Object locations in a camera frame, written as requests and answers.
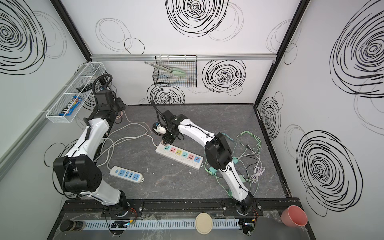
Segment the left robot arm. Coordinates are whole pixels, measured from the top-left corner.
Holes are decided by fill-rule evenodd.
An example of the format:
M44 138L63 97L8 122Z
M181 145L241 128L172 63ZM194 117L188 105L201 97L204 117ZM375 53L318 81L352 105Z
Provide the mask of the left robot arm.
M129 210L126 195L103 180L95 157L118 113L126 106L111 90L95 93L95 102L91 115L84 118L86 128L82 135L65 156L54 160L53 168L64 194L89 196L111 208L116 216L123 217Z

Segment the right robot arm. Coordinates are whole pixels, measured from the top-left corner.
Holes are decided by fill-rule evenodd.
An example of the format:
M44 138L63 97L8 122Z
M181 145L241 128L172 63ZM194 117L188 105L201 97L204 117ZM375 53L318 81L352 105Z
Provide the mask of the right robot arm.
M248 214L255 203L255 197L243 184L233 162L232 150L225 136L211 133L194 124L185 115L174 115L167 110L161 113L155 109L158 121L153 124L153 131L162 138L165 146L171 146L175 139L190 137L205 149L209 165L220 172L230 188L236 208L242 215Z

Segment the white multicolour power strip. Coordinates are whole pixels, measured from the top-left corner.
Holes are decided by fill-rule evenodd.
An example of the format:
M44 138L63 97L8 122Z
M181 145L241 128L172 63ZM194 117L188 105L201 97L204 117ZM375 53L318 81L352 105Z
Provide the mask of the white multicolour power strip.
M203 166L203 157L173 145L159 143L156 153L196 170Z

